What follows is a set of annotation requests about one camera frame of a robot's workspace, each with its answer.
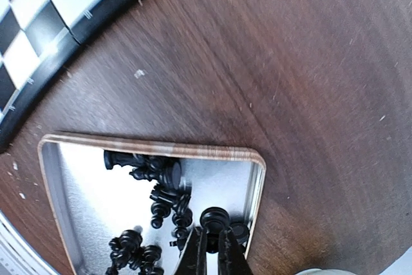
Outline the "black chess pawn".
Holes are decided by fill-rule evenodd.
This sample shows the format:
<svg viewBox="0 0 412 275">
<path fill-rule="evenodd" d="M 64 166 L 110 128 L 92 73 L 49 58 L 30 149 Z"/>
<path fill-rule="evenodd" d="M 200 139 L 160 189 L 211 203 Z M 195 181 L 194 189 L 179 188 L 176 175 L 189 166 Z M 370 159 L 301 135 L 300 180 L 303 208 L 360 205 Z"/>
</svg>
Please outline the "black chess pawn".
<svg viewBox="0 0 412 275">
<path fill-rule="evenodd" d="M 207 252 L 218 252 L 220 232 L 230 225 L 230 216 L 221 207 L 209 207 L 200 216 L 200 225 L 207 233 Z"/>
</svg>

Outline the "white bowl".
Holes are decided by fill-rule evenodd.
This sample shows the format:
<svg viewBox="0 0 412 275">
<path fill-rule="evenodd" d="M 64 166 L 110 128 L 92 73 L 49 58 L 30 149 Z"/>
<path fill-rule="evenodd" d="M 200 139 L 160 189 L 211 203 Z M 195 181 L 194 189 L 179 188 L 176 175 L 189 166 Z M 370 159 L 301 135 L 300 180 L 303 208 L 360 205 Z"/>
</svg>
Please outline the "white bowl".
<svg viewBox="0 0 412 275">
<path fill-rule="evenodd" d="M 337 275 L 341 274 L 341 270 L 337 269 L 307 269 L 298 272 L 296 275 Z"/>
</svg>

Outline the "wooden metal tray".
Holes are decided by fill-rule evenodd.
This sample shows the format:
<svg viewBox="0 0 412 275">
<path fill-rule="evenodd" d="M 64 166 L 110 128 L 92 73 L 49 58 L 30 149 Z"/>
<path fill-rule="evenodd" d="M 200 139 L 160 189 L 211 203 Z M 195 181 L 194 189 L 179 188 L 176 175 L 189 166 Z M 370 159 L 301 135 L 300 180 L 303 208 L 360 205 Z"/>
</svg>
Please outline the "wooden metal tray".
<svg viewBox="0 0 412 275">
<path fill-rule="evenodd" d="M 156 181 L 135 180 L 131 166 L 110 165 L 119 153 L 172 158 L 180 163 L 180 189 L 191 199 L 192 223 L 220 207 L 233 222 L 256 226 L 267 165 L 254 149 L 55 133 L 42 137 L 39 162 L 49 203 L 75 274 L 103 274 L 111 265 L 109 241 L 131 229 L 143 245 L 162 249 L 158 266 L 172 274 L 179 250 L 171 246 L 174 211 L 150 197 Z"/>
</svg>

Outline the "black white chess board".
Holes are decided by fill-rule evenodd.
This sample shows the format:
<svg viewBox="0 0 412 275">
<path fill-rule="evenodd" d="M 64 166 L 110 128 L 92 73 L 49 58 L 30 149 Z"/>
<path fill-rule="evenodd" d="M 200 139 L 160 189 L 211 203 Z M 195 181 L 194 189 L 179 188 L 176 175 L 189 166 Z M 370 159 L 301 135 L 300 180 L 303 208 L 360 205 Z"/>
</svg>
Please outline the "black white chess board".
<svg viewBox="0 0 412 275">
<path fill-rule="evenodd" d="M 134 0 L 1 0 L 1 150 L 61 68 Z"/>
</svg>

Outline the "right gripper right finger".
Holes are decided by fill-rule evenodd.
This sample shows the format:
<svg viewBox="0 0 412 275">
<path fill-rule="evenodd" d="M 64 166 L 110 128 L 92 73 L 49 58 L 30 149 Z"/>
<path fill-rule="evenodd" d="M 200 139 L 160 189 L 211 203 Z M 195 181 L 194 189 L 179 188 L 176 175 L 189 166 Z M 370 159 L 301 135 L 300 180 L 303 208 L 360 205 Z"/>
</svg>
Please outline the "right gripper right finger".
<svg viewBox="0 0 412 275">
<path fill-rule="evenodd" d="M 218 240 L 218 274 L 246 274 L 247 263 L 232 229 L 220 232 Z"/>
</svg>

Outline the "black chess pieces pile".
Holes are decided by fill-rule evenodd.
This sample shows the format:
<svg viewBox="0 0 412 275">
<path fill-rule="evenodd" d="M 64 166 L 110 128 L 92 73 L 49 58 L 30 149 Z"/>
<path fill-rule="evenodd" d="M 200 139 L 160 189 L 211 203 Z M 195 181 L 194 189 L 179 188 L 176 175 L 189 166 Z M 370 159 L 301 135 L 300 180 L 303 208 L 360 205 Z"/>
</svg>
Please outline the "black chess pieces pile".
<svg viewBox="0 0 412 275">
<path fill-rule="evenodd" d="M 192 225 L 192 211 L 189 208 L 191 190 L 181 186 L 183 172 L 180 159 L 105 150 L 104 164 L 107 170 L 115 166 L 131 166 L 129 175 L 135 180 L 156 181 L 149 196 L 153 201 L 151 227 L 160 229 L 164 220 L 171 216 L 174 224 L 171 236 L 175 240 L 170 246 L 182 251 Z M 109 242 L 111 265 L 106 274 L 118 274 L 125 267 L 137 270 L 139 274 L 163 274 L 164 269 L 157 265 L 162 257 L 161 247 L 143 246 L 142 241 L 141 234 L 131 229 L 112 238 Z"/>
</svg>

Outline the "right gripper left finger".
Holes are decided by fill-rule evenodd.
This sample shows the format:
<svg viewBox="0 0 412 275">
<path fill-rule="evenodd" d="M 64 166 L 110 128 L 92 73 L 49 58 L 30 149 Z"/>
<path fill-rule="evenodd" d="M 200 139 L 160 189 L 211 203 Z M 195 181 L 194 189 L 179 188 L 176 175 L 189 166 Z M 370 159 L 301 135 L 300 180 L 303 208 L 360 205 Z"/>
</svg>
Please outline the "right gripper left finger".
<svg viewBox="0 0 412 275">
<path fill-rule="evenodd" d="M 174 275 L 205 275 L 207 273 L 207 233 L 194 227 L 174 270 Z"/>
</svg>

